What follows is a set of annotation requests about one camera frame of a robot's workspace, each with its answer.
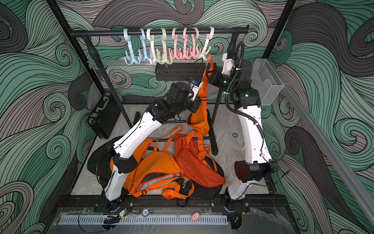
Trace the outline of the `orange sling bag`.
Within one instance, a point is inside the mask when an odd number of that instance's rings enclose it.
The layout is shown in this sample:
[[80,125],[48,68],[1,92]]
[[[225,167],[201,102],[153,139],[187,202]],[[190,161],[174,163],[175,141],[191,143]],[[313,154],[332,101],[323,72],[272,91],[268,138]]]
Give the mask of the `orange sling bag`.
[[207,118],[207,88],[208,88],[208,75],[214,70],[213,58],[210,55],[207,59],[207,65],[203,75],[203,86],[199,90],[198,97],[201,98],[201,104],[196,113],[191,113],[188,116],[187,124],[200,132],[203,136],[209,133],[210,127]]

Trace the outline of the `red-orange drawstring bag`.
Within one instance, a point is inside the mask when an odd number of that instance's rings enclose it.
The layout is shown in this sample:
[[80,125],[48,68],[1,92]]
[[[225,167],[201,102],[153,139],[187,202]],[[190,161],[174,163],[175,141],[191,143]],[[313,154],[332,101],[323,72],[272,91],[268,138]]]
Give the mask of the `red-orange drawstring bag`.
[[175,134],[174,139],[174,158],[186,177],[207,188],[226,183],[225,177],[218,173],[218,164],[210,156],[210,147],[204,144],[200,132]]

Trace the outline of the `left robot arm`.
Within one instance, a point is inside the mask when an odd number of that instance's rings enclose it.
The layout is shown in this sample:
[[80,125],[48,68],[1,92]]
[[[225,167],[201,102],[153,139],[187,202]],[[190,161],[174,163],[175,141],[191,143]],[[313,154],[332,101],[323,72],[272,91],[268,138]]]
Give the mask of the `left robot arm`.
[[109,204],[118,201],[129,173],[138,166],[133,155],[135,149],[168,120],[186,110],[196,113],[203,100],[198,94],[202,93],[204,87],[207,87],[207,83],[203,81],[193,81],[190,84],[172,83],[167,94],[153,101],[140,120],[113,144],[115,154],[112,175],[104,188],[104,195]]

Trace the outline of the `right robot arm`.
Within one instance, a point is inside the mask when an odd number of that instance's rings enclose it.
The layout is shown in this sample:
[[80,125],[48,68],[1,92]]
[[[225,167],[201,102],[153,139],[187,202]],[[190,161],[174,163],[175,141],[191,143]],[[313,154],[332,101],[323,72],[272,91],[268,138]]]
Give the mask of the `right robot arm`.
[[209,83],[222,88],[225,105],[238,116],[243,131],[245,159],[234,163],[236,177],[224,193],[224,205],[228,209],[243,201],[249,188],[279,170],[266,148],[261,97],[258,90],[251,87],[253,64],[243,58],[244,42],[239,42],[230,55],[233,56],[229,60],[232,70],[209,76]]

